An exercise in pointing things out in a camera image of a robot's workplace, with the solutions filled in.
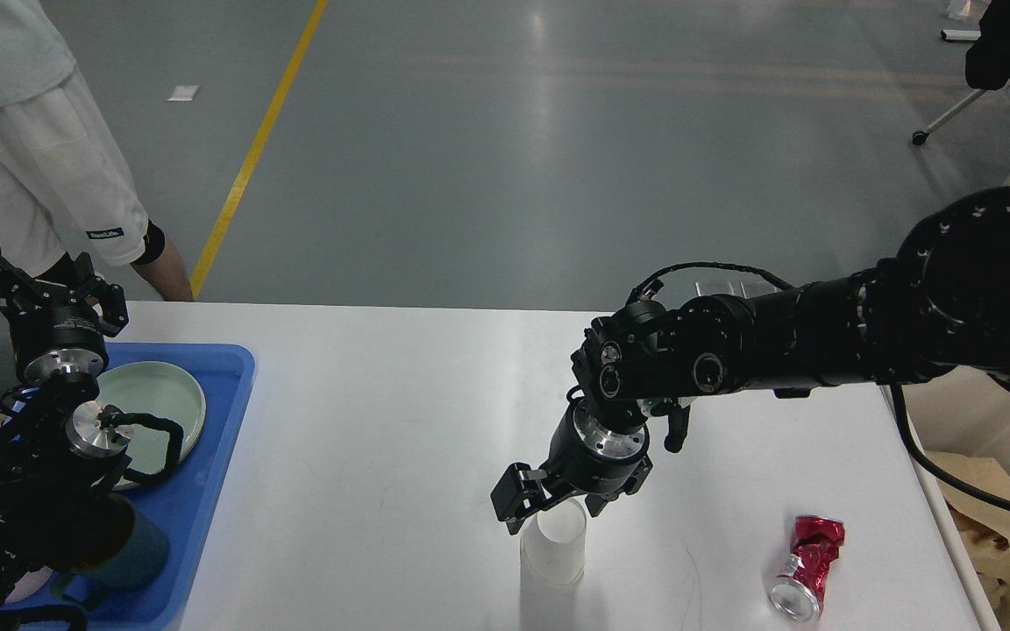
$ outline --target mug handle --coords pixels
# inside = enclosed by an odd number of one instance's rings
[[[68,603],[77,604],[84,608],[84,611],[95,611],[97,607],[100,607],[100,603],[104,599],[108,598],[109,592],[111,590],[107,585],[93,583],[89,590],[88,596],[85,596],[84,600],[77,599],[75,596],[67,595],[65,590],[68,590],[69,585],[74,579],[79,574],[73,574],[71,571],[64,572],[64,574],[54,575],[53,581],[49,582],[49,595],[61,601]]]

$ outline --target tripod leg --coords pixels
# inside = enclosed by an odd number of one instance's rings
[[[946,110],[945,113],[942,113],[941,116],[937,116],[937,120],[934,120],[933,123],[927,124],[925,129],[919,129],[918,131],[915,131],[914,135],[910,136],[910,141],[913,142],[914,144],[922,144],[926,142],[926,138],[929,137],[930,133],[936,131],[937,128],[941,127],[942,124],[945,124],[946,120],[953,118],[953,116],[957,116],[957,113],[960,111],[969,107],[969,105],[972,104],[975,100],[980,99],[980,97],[982,96],[985,96],[985,92],[987,92],[987,90],[974,90],[970,92],[969,95],[965,97],[965,99],[958,101],[957,104],[953,105],[953,107]]]

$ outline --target shorts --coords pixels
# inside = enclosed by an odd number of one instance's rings
[[[0,108],[5,258],[29,276],[52,268],[68,250],[54,227],[56,217],[75,223],[108,264],[142,255],[147,213],[77,69],[59,87]]]

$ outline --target ceramic plate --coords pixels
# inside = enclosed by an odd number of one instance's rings
[[[100,401],[123,412],[144,412],[179,423],[185,430],[182,458],[193,448],[205,423],[205,393],[184,369],[167,362],[133,362],[110,369],[99,377]],[[127,447],[131,467],[143,472],[161,470],[166,462],[166,432],[135,426]],[[137,487],[120,480],[116,491]]]

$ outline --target yellow floor line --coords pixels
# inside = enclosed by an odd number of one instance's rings
[[[291,91],[291,84],[298,72],[298,65],[302,64],[306,47],[309,46],[309,39],[314,35],[314,29],[317,28],[317,21],[322,19],[325,3],[326,0],[317,0],[314,3],[314,10],[309,13],[309,20],[306,20],[306,28],[298,36],[298,43],[291,56],[291,61],[288,63],[288,68],[284,70],[280,85],[276,88],[276,95],[272,97],[268,111],[264,112],[264,120],[260,123],[260,129],[256,131],[256,138],[251,140],[251,146],[248,146],[248,154],[244,156],[243,164],[240,165],[240,172],[236,173],[236,179],[232,181],[232,189],[221,207],[220,215],[216,217],[213,230],[209,232],[209,239],[205,241],[205,247],[202,248],[201,255],[197,257],[193,275],[189,276],[189,286],[193,288],[194,298],[201,293],[205,277],[209,275],[209,268],[213,267],[213,259],[216,259],[216,251],[221,247],[221,241],[224,240],[224,235],[228,232],[232,216],[236,215],[236,207],[240,205],[243,191],[248,188],[248,180],[251,179],[252,171],[256,171],[256,164],[260,162],[264,144],[268,143],[268,136],[272,135],[272,128],[276,126],[276,119],[280,116],[283,101],[286,100],[288,92]]]

